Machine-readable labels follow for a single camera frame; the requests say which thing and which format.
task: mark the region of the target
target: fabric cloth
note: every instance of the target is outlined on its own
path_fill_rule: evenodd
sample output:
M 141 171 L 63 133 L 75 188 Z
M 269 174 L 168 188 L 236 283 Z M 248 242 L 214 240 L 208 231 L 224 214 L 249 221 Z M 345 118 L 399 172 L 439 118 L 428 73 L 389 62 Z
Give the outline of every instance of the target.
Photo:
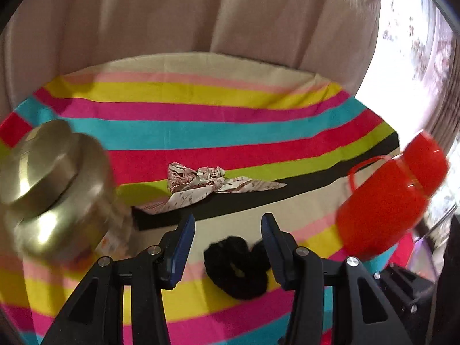
M 168 189 L 171 197 L 158 199 L 137 208 L 148 214 L 160 214 L 174 209 L 190 206 L 205 199 L 212 192 L 246 193 L 273 190 L 286 184 L 251 179 L 246 176 L 225 178 L 225 170 L 217 166 L 201 167 L 192 170 L 180 163 L 173 162 L 168 168 Z
M 271 212 L 298 244 L 320 257 L 343 260 L 348 253 L 334 222 L 337 208 L 350 195 L 348 171 L 369 157 L 399 153 L 394 130 L 337 83 L 216 54 L 127 58 L 56 78 L 1 125 L 0 154 L 54 118 L 102 143 L 118 194 L 128 205 L 170 195 L 170 162 L 221 165 L 229 178 L 287 184 L 238 196 L 212 193 L 142 224 L 139 250 L 158 243 L 182 216 L 192 212 L 197 219 L 183 279 L 174 291 L 163 292 L 173 345 L 275 343 L 286 330 L 293 293 L 280 289 L 268 273 L 266 294 L 237 301 L 206 276 L 204 250 L 230 235 L 253 245 L 261 239 L 262 215 Z M 359 171 L 357 185 L 377 167 Z M 382 269 L 393 251 L 368 262 L 369 270 Z M 20 261 L 0 242 L 0 304 L 29 344 L 45 335 L 88 267 Z M 127 288 L 127 345 L 132 343 L 130 294 Z M 331 325 L 332 291 L 326 289 L 324 329 Z
M 379 10 L 380 0 L 24 0 L 0 37 L 0 121 L 58 75 L 157 53 L 215 52 L 318 72 L 354 95 Z

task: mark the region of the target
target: black stripe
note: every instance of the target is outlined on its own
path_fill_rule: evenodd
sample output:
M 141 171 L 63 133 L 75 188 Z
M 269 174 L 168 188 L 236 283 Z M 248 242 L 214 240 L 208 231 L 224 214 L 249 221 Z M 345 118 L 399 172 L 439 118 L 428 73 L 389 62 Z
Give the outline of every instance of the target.
M 327 170 L 277 180 L 287 184 L 286 187 L 280 189 L 238 194 L 212 193 L 196 204 L 163 214 L 150 215 L 133 208 L 133 216 L 139 229 L 146 230 L 177 225 L 181 219 L 188 217 L 191 213 L 196 220 L 201 220 L 252 209 L 325 187 L 340 177 L 348 175 L 348 171 L 356 164 L 376 155 L 388 154 L 398 146 L 398 136 L 394 132 L 367 152 L 351 160 L 336 163 Z

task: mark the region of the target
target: black scrunchie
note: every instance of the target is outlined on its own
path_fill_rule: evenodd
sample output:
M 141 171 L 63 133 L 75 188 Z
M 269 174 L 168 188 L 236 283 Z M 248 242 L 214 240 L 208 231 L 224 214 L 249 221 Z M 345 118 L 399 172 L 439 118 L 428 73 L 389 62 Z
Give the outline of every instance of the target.
M 270 269 L 263 241 L 249 251 L 244 239 L 230 236 L 204 252 L 206 273 L 224 292 L 236 299 L 252 299 L 267 291 Z

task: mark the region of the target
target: table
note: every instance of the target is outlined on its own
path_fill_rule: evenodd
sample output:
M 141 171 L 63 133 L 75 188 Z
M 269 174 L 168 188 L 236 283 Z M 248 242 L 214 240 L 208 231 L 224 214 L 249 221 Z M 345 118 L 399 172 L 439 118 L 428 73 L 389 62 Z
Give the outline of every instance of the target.
M 183 280 L 163 295 L 172 344 L 181 345 L 274 344 L 286 329 L 292 293 L 270 273 L 264 296 L 237 301 L 207 278 L 203 251 L 229 235 L 255 243 L 261 216 L 272 212 L 298 243 L 343 260 L 347 253 L 334 221 L 350 194 L 349 169 L 369 157 L 399 153 L 396 132 L 338 84 L 210 53 L 129 58 L 56 78 L 1 125 L 0 157 L 31 128 L 54 118 L 99 139 L 129 205 L 167 196 L 167 165 L 174 161 L 287 184 L 268 192 L 214 193 L 141 222 L 139 250 L 190 212 L 197 219 Z M 358 172 L 357 181 L 376 167 Z M 37 344 L 88 264 L 65 269 L 21 261 L 6 246 L 0 252 L 1 305 L 27 342 Z M 370 261 L 369 270 L 382 269 L 393 252 Z M 124 300 L 123 332 L 130 344 L 129 289 Z M 331 303 L 326 290 L 325 330 L 332 324 Z

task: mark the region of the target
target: gold tin container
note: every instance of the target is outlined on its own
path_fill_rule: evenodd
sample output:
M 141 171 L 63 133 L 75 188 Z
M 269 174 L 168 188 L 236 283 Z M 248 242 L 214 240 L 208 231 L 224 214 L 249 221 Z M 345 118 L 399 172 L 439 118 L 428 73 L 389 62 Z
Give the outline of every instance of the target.
M 67 122 L 34 128 L 11 151 L 0 171 L 0 203 L 17 218 L 49 208 L 77 175 L 78 137 Z
M 45 131 L 47 124 L 42 125 L 42 131 Z M 48 129 L 46 131 L 51 135 L 55 134 L 54 129 L 52 132 Z M 67 151 L 68 141 L 72 141 L 72 144 L 76 142 L 76 151 L 80 158 L 76 174 L 72 176 L 71 169 L 58 170 L 58 165 L 46 165 L 38 158 L 29 161 L 28 169 L 34 173 L 33 177 L 49 178 L 49 167 L 53 167 L 53 180 L 48 180 L 46 185 L 42 184 L 42 191 L 48 191 L 41 193 L 45 203 L 40 203 L 38 196 L 27 202 L 34 205 L 28 208 L 28 214 L 33 213 L 33 216 L 21 216 L 16 206 L 6 204 L 4 220 L 15 248 L 18 252 L 34 258 L 67 263 L 88 250 L 96 250 L 101 240 L 107 241 L 109 237 L 109 241 L 112 245 L 116 244 L 115 249 L 118 250 L 113 250 L 114 253 L 111 254 L 108 251 L 112 251 L 113 248 L 103 249 L 102 253 L 109 254 L 114 259 L 128 257 L 130 248 L 127 244 L 133 234 L 133 221 L 129 208 L 116 196 L 112 169 L 104 148 L 96 139 L 85 134 L 71 133 L 68 140 L 62 135 L 59 137 L 59 142 L 64 145 L 61 148 L 44 143 L 34 147 L 40 147 L 40 153 L 46 157 L 56 157 L 56 152 L 64 155 L 61 152 Z M 43 136 L 42 139 L 49 141 L 52 137 Z M 20 164 L 14 164 L 20 161 L 21 157 L 21 154 L 14 156 L 12 163 L 2 167 L 0 175 L 22 177 Z M 5 169 L 13 172 L 4 173 Z

